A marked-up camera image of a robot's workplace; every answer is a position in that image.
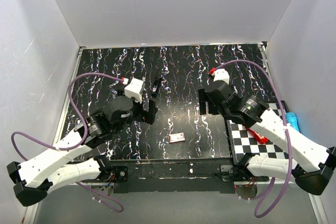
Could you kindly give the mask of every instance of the floor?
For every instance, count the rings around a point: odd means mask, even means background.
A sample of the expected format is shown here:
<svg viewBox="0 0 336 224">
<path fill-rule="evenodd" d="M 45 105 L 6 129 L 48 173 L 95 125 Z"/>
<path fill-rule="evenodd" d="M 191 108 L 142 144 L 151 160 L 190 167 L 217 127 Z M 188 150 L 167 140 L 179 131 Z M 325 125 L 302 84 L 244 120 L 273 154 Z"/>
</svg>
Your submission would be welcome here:
<svg viewBox="0 0 336 224">
<path fill-rule="evenodd" d="M 156 99 L 159 111 L 153 125 L 134 123 L 106 145 L 78 159 L 99 154 L 111 159 L 232 157 L 223 118 L 199 115 L 197 90 L 207 83 L 208 71 L 223 62 L 247 59 L 266 69 L 260 50 L 257 44 L 84 49 L 77 75 L 103 72 L 116 77 L 143 77 L 145 102 L 157 68 L 163 66 L 164 77 Z M 226 69 L 239 94 L 274 100 L 268 81 L 255 67 L 234 64 Z M 88 116 L 116 96 L 118 85 L 121 84 L 104 78 L 84 78 L 75 84 L 75 103 Z M 69 108 L 62 135 L 77 121 L 77 115 Z M 174 133 L 184 133 L 186 141 L 170 144 L 169 135 Z"/>
<path fill-rule="evenodd" d="M 259 212 L 273 202 L 282 185 L 275 185 Z M 267 185 L 258 185 L 263 192 Z M 309 196 L 291 184 L 276 208 L 262 219 L 254 217 L 257 200 L 239 200 L 237 195 L 213 192 L 128 193 L 114 194 L 125 206 L 122 213 L 91 199 L 89 191 L 79 186 L 65 186 L 52 192 L 38 205 L 34 224 L 63 223 L 137 223 L 137 224 L 276 224 L 317 223 Z"/>
</svg>

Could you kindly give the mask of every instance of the white wall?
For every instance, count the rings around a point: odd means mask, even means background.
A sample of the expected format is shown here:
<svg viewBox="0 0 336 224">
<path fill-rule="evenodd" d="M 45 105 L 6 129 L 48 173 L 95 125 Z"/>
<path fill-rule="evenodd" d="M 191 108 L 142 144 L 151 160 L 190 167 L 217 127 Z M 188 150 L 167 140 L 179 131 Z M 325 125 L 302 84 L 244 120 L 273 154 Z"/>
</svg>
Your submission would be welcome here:
<svg viewBox="0 0 336 224">
<path fill-rule="evenodd" d="M 56 0 L 87 47 L 268 41 L 290 0 Z"/>
<path fill-rule="evenodd" d="M 24 131 L 52 143 L 78 44 L 55 0 L 0 0 L 0 223 L 21 223 L 6 166 L 22 162 L 10 142 Z M 28 157 L 44 150 L 18 137 Z"/>
<path fill-rule="evenodd" d="M 304 135 L 336 146 L 336 0 L 292 0 L 268 44 L 272 79 Z M 336 223 L 336 175 L 321 196 Z"/>
</svg>

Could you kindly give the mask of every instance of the black object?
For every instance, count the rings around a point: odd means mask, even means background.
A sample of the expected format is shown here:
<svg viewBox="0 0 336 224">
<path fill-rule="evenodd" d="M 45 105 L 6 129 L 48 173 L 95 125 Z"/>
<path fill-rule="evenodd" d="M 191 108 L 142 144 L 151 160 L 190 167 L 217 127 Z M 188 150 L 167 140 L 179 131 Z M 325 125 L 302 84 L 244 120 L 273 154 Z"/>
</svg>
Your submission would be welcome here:
<svg viewBox="0 0 336 224">
<path fill-rule="evenodd" d="M 16 198 L 24 207 L 34 205 L 45 197 L 47 197 L 48 189 L 52 186 L 52 182 L 49 182 L 47 179 L 37 188 L 26 187 L 26 181 L 21 180 L 19 170 L 20 164 L 18 162 L 11 162 L 7 165 L 7 171 L 14 182 L 15 186 L 13 187 Z"/>
<path fill-rule="evenodd" d="M 329 157 L 325 164 L 320 163 L 320 170 L 306 173 L 299 164 L 292 170 L 295 183 L 310 194 L 321 195 L 336 168 L 336 148 L 329 148 L 327 152 L 329 153 Z"/>
<path fill-rule="evenodd" d="M 225 119 L 250 128 L 256 122 L 261 122 L 260 116 L 269 108 L 254 95 L 240 97 L 234 88 L 225 81 L 213 81 L 205 89 L 198 91 L 200 115 L 206 114 L 208 104 L 209 114 L 221 114 Z"/>
<path fill-rule="evenodd" d="M 128 177 L 128 168 L 125 165 L 117 165 L 112 166 L 111 161 L 104 156 L 99 155 L 93 158 L 97 161 L 100 168 L 99 170 L 101 173 L 98 175 L 97 179 L 99 179 L 102 182 L 106 182 L 110 180 L 112 175 L 114 174 L 114 179 L 111 180 L 111 182 L 126 182 Z"/>
<path fill-rule="evenodd" d="M 146 111 L 143 109 L 142 103 L 125 97 L 123 91 L 118 90 L 118 96 L 115 100 L 109 102 L 104 108 L 98 109 L 86 119 L 88 137 L 84 144 L 94 149 L 111 140 L 113 134 L 129 127 L 133 121 L 153 124 L 158 109 L 152 99 L 149 99 L 148 105 L 149 109 Z M 84 135 L 83 124 L 78 124 L 75 130 L 81 136 Z"/>
<path fill-rule="evenodd" d="M 161 83 L 163 78 L 163 71 L 162 69 L 158 69 L 152 85 L 152 97 L 157 97 L 160 91 Z"/>
<path fill-rule="evenodd" d="M 88 135 L 83 144 L 92 149 L 96 148 L 110 140 L 113 134 L 130 126 L 133 121 L 153 124 L 156 113 L 155 101 L 149 100 L 149 110 L 145 111 L 142 103 L 137 103 L 135 99 L 125 97 L 122 90 L 118 91 L 118 96 L 115 100 L 86 118 Z M 83 123 L 78 124 L 75 127 L 75 131 L 79 132 L 83 137 Z M 126 166 L 112 167 L 110 161 L 103 155 L 95 157 L 95 160 L 100 165 L 99 170 L 101 171 L 98 179 L 105 181 L 114 174 L 113 182 L 127 181 L 128 168 Z M 19 169 L 20 163 L 18 162 L 12 162 L 7 165 L 8 174 L 15 184 L 14 193 L 16 198 L 25 207 L 43 200 L 48 195 L 47 191 L 53 183 L 46 179 L 37 188 L 26 187 L 26 181 L 21 179 Z"/>
</svg>

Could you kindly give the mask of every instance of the wire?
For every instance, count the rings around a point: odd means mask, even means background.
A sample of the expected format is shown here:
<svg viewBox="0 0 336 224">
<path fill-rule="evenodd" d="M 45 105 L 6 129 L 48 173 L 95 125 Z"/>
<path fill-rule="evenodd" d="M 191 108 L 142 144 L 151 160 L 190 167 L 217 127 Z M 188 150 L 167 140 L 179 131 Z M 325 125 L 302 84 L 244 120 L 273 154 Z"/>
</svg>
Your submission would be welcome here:
<svg viewBox="0 0 336 224">
<path fill-rule="evenodd" d="M 243 63 L 246 63 L 246 64 L 251 64 L 251 65 L 255 66 L 256 68 L 258 68 L 265 75 L 265 77 L 267 78 L 269 84 L 271 85 L 271 87 L 273 89 L 274 95 L 275 95 L 275 97 L 277 99 L 277 102 L 278 102 L 278 104 L 280 106 L 280 110 L 281 110 L 281 114 L 282 114 L 281 115 L 282 116 L 282 122 L 283 122 L 284 126 L 287 126 L 287 121 L 286 121 L 286 117 L 285 117 L 286 113 L 285 113 L 285 110 L 283 108 L 284 106 L 282 106 L 282 103 L 281 103 L 281 100 L 280 100 L 280 96 L 278 95 L 278 92 L 277 92 L 277 90 L 276 90 L 276 88 L 275 88 L 275 86 L 274 86 L 271 78 L 269 77 L 269 75 L 264 71 L 264 69 L 261 66 L 259 66 L 258 64 L 254 63 L 252 61 L 249 61 L 249 60 L 231 60 L 231 61 L 228 61 L 228 62 L 226 62 L 226 63 L 218 66 L 217 68 L 215 68 L 215 70 L 223 68 L 223 67 L 225 67 L 227 65 L 230 65 L 230 64 L 233 64 L 233 63 L 238 63 L 238 62 L 243 62 Z M 285 135 L 286 135 L 287 145 L 288 145 L 288 172 L 287 172 L 287 175 L 286 175 L 285 182 L 284 182 L 284 184 L 283 184 L 283 186 L 281 188 L 281 191 L 280 191 L 279 195 L 274 200 L 274 202 L 266 209 L 266 211 L 264 211 L 261 214 L 258 214 L 259 207 L 263 203 L 264 199 L 267 197 L 267 195 L 269 194 L 269 192 L 271 191 L 271 189 L 273 188 L 275 178 L 272 178 L 271 183 L 268 185 L 268 187 L 265 190 L 265 192 L 257 197 L 257 198 L 260 198 L 260 201 L 258 202 L 258 204 L 256 206 L 256 209 L 254 211 L 254 215 L 257 218 L 264 217 L 269 212 L 271 212 L 273 208 L 275 208 L 275 206 L 279 203 L 280 199 L 285 194 L 286 187 L 288 186 L 289 179 L 290 179 L 290 176 L 291 176 L 293 156 L 292 156 L 292 146 L 291 146 L 291 143 L 290 143 L 290 136 L 289 136 L 288 129 L 285 130 Z"/>
<path fill-rule="evenodd" d="M 73 100 L 73 98 L 71 97 L 71 93 L 72 93 L 72 87 L 74 86 L 75 82 L 78 81 L 79 79 L 83 78 L 83 77 L 87 77 L 87 76 L 101 76 L 101 77 L 106 77 L 108 79 L 111 79 L 111 80 L 114 80 L 114 81 L 120 81 L 121 83 L 124 82 L 123 79 L 119 79 L 119 78 L 116 78 L 116 77 L 113 77 L 113 76 L 109 76 L 108 74 L 105 74 L 105 73 L 83 73 L 83 74 L 80 74 L 79 76 L 77 76 L 76 78 L 74 78 L 69 86 L 68 86 L 68 96 L 69 96 L 69 100 L 70 100 L 70 103 L 72 105 L 72 107 L 74 108 L 75 112 L 78 114 L 79 118 L 81 119 L 82 123 L 83 123 L 83 126 L 84 126 L 84 135 L 81 139 L 81 141 L 74 145 L 74 146 L 71 146 L 71 147 L 66 147 L 66 148 L 59 148 L 60 151 L 69 151 L 69 150 L 72 150 L 72 149 L 75 149 L 77 148 L 78 146 L 80 146 L 86 139 L 86 137 L 88 136 L 88 126 L 87 124 L 85 123 L 85 119 L 83 117 L 83 115 L 81 114 L 81 112 L 79 111 L 79 109 L 76 107 L 75 105 L 75 102 Z M 23 158 L 23 160 L 27 161 L 27 159 L 25 158 L 25 156 L 21 153 L 21 151 L 18 149 L 16 143 L 15 143 L 15 135 L 21 135 L 21 136 L 24 136 L 26 137 L 27 139 L 29 140 L 32 140 L 33 142 L 35 143 L 38 143 L 44 147 L 47 147 L 49 149 L 53 149 L 53 150 L 56 150 L 56 147 L 50 145 L 50 144 L 46 144 L 32 136 L 29 136 L 28 134 L 26 133 L 23 133 L 21 131 L 16 131 L 16 132 L 13 132 L 13 134 L 11 135 L 10 139 L 12 140 L 12 144 L 13 144 L 13 147 L 14 149 L 16 150 L 17 154 Z"/>
<path fill-rule="evenodd" d="M 244 185 L 244 187 L 253 186 L 256 181 L 257 181 L 257 177 L 253 177 L 251 178 L 250 182 L 247 185 Z"/>
<path fill-rule="evenodd" d="M 107 203 L 107 202 L 104 201 L 104 200 L 101 200 L 101 199 L 99 199 L 99 198 L 97 198 L 97 197 L 94 197 L 94 199 L 96 199 L 96 200 L 98 200 L 98 201 L 101 201 L 103 204 L 105 204 L 105 205 L 107 205 L 108 207 L 110 207 L 113 211 L 116 211 L 116 212 L 123 212 L 123 211 L 124 211 L 124 206 L 123 206 L 123 204 L 122 204 L 119 200 L 117 200 L 117 199 L 115 199 L 115 198 L 112 198 L 112 197 L 110 197 L 110 196 L 107 196 L 107 195 L 101 193 L 101 192 L 98 191 L 98 190 L 94 190 L 94 189 L 92 189 L 92 188 L 90 188 L 90 187 L 88 187 L 88 186 L 85 186 L 85 185 L 83 185 L 82 183 L 76 182 L 76 184 L 79 185 L 79 186 L 81 186 L 82 188 L 85 188 L 86 190 L 89 190 L 89 191 L 91 191 L 91 192 L 93 192 L 93 193 L 99 194 L 100 196 L 102 196 L 102 197 L 104 197 L 104 198 L 106 198 L 106 199 L 110 199 L 110 200 L 114 201 L 115 203 L 117 203 L 117 204 L 120 206 L 121 209 L 118 209 L 118 208 L 112 206 L 111 204 Z"/>
</svg>

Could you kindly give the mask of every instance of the blue object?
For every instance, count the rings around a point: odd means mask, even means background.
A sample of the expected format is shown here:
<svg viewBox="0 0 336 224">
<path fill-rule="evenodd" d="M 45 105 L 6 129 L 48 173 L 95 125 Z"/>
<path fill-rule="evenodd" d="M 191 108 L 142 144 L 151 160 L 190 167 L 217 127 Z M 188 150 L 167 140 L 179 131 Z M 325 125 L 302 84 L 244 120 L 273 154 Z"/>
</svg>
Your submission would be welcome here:
<svg viewBox="0 0 336 224">
<path fill-rule="evenodd" d="M 293 112 L 286 113 L 286 121 L 287 123 L 290 123 L 290 126 L 292 126 L 295 130 L 300 132 L 299 125 L 298 125 L 298 119 Z"/>
</svg>

